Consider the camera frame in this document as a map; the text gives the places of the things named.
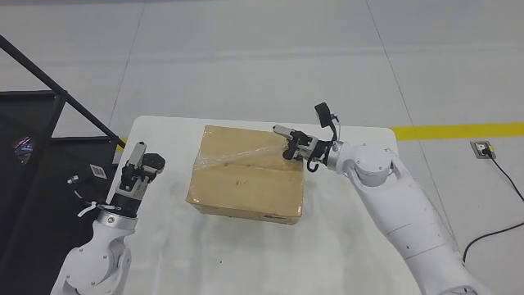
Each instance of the plastic wrap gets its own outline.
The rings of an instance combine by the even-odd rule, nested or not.
[[[200,152],[198,152],[198,155],[195,159],[195,165],[193,166],[193,170],[202,170],[206,169],[212,166],[228,166],[230,164],[238,164],[238,165],[245,165],[245,166],[251,166],[249,163],[242,164],[241,162],[244,161],[244,159],[252,158],[252,157],[262,157],[262,156],[269,156],[269,155],[275,155],[280,154],[282,155],[283,151],[286,149],[285,144],[282,145],[275,145],[275,146],[267,146],[267,147],[260,147],[257,149],[254,149],[252,151],[247,152],[237,152],[234,154],[228,154],[228,155],[218,155],[218,156],[202,156]]]

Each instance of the power outlet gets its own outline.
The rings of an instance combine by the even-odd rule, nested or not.
[[[475,156],[480,159],[489,159],[486,154],[482,153],[483,149],[489,148],[491,150],[491,155],[493,158],[496,158],[495,152],[493,151],[493,147],[491,146],[490,142],[487,140],[480,140],[480,141],[471,141],[469,142],[472,145],[473,152],[475,153]]]

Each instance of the label sticker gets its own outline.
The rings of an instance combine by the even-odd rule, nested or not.
[[[91,166],[91,171],[93,172],[94,176],[107,179],[106,172],[100,166],[94,166],[93,164],[89,164],[89,166]]]

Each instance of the gray floor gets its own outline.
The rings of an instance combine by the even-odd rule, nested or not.
[[[521,121],[523,0],[0,0],[0,32],[121,136],[140,115],[343,125]],[[0,90],[45,89],[0,53]],[[56,136],[97,135],[72,109]],[[470,139],[400,142],[463,251],[524,220]],[[489,139],[524,184],[522,138]],[[478,243],[468,268],[522,293],[524,229]]]

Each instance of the black cable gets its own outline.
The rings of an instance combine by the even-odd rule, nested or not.
[[[522,201],[524,202],[524,197],[521,195],[521,192],[518,191],[518,188],[517,186],[515,185],[515,183],[513,182],[513,180],[509,177],[509,175],[506,173],[506,171],[504,171],[500,166],[499,166],[499,163],[497,163],[497,161],[493,158],[493,154],[491,153],[491,150],[489,148],[487,149],[484,149],[482,150],[482,153],[484,155],[487,155],[493,162],[494,164],[499,168],[500,172],[502,172],[506,178],[508,178],[509,182],[511,183],[511,185],[513,186],[513,189],[515,189],[515,192],[517,192],[517,195],[522,199]],[[505,233],[506,231],[509,231],[509,230],[513,230],[513,229],[516,229],[518,227],[522,227],[524,225],[524,222],[521,222],[519,223],[518,225],[514,225],[512,227],[509,227],[509,228],[506,228],[506,229],[502,229],[502,230],[499,230],[499,231],[495,231],[493,233],[489,233],[489,234],[483,234],[482,236],[480,237],[477,237],[475,239],[473,239],[467,246],[466,246],[466,249],[464,250],[464,254],[462,256],[462,261],[464,263],[466,263],[466,256],[468,255],[468,250],[469,248],[476,242],[478,242],[479,240],[481,239],[484,239],[486,237],[490,237],[490,236],[493,236],[493,235],[496,235],[496,234],[501,234],[501,233]]]
[[[522,201],[524,202],[524,197],[522,196],[521,192],[518,191],[518,188],[517,186],[515,185],[515,183],[513,182],[513,180],[511,180],[511,178],[509,177],[509,175],[506,173],[506,171],[502,170],[502,168],[500,167],[499,163],[497,163],[497,161],[493,158],[493,155],[490,154],[490,159],[494,162],[494,164],[499,168],[500,172],[502,172],[506,178],[508,178],[509,182],[511,183],[511,185],[513,186],[513,189],[515,189],[515,191],[517,192],[517,195],[522,199]]]

